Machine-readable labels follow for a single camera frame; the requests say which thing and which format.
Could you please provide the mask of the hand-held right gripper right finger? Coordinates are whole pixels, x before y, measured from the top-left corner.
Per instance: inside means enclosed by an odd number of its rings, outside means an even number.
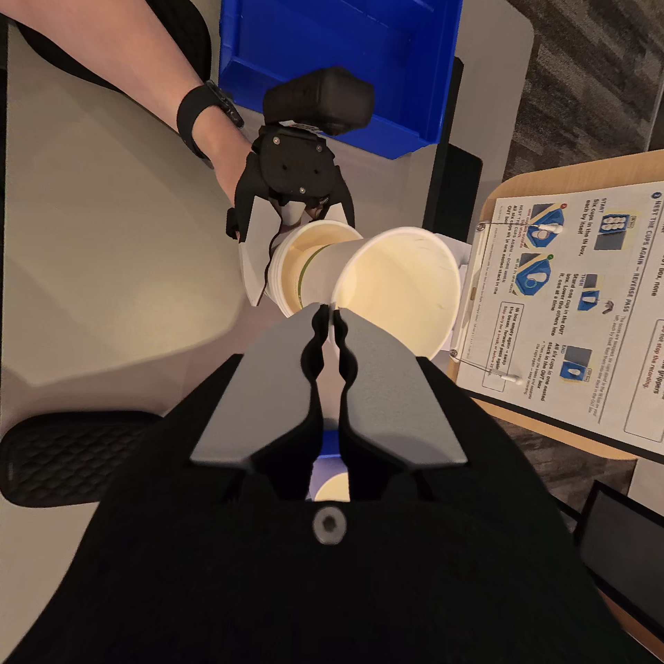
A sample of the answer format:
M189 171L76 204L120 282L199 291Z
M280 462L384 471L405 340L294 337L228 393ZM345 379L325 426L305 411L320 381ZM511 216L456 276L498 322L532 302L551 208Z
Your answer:
M379 501L392 483L417 498L417 473L467 465L418 358L351 310L337 309L332 321L344 379L339 452L350 500Z

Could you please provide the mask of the person's left forearm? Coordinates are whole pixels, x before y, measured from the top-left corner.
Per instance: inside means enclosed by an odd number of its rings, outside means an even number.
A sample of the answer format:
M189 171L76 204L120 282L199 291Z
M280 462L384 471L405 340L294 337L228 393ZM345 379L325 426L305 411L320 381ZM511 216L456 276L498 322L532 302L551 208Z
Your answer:
M172 129L202 84L145 1L21 1L15 19L44 34Z

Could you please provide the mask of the black textured pad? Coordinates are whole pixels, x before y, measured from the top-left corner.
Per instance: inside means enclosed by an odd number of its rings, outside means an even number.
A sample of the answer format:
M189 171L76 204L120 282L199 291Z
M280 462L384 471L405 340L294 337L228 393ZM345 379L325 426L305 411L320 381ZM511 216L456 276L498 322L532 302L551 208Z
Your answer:
M142 411L39 414L1 439L1 494L43 509L99 502L113 474L162 417Z

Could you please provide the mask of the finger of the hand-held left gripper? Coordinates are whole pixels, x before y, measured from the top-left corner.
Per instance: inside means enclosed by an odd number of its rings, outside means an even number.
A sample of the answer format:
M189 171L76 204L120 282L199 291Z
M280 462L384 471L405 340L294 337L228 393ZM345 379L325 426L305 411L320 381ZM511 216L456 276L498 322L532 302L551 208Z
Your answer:
M240 267L249 303L259 305L267 285L271 245L281 228L279 212L270 201L254 201L245 240L239 244Z

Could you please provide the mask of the person's left hand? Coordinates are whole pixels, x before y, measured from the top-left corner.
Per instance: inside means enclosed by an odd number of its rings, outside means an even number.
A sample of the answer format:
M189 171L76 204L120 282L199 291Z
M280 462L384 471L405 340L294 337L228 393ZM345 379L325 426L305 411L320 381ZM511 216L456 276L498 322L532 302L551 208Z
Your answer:
M211 162L216 179L229 203L235 204L237 186L245 171L252 145L241 130L224 116L215 129L212 146Z

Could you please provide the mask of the wooden instruction board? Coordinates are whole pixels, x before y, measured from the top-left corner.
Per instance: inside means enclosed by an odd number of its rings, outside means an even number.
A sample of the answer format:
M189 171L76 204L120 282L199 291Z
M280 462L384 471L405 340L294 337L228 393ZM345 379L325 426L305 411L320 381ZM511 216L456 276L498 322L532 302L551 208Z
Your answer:
M519 426L663 463L663 150L513 177L486 222L454 382Z

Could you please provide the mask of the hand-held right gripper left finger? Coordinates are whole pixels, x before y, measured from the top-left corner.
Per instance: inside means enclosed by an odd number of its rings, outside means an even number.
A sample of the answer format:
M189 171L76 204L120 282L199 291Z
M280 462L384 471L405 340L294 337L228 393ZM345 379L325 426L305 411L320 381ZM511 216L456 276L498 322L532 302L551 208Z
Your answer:
M309 491L323 439L317 387L329 305L313 303L248 347L191 454L195 465L260 474L280 499Z

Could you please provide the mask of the blue plastic bin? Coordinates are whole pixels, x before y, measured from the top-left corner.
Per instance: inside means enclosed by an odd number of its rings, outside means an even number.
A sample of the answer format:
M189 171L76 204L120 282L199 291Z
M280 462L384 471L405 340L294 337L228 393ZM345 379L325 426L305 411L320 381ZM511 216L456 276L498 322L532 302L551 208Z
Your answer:
M338 430L323 432L321 451L313 464L313 470L332 474L347 472L347 466L341 457Z
M339 140L398 159L438 144L461 1L223 1L219 86L262 112L271 87L340 66L374 86L370 124Z

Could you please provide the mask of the stack of nested white cups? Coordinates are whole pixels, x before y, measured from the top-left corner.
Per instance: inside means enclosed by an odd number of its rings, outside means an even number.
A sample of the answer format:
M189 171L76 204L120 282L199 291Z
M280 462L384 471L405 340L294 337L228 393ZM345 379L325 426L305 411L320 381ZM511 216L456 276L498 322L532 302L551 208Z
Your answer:
M292 230L271 258L266 293L285 317L293 316L303 307L298 284L313 254L328 245L361 239L354 228L335 220L318 220Z

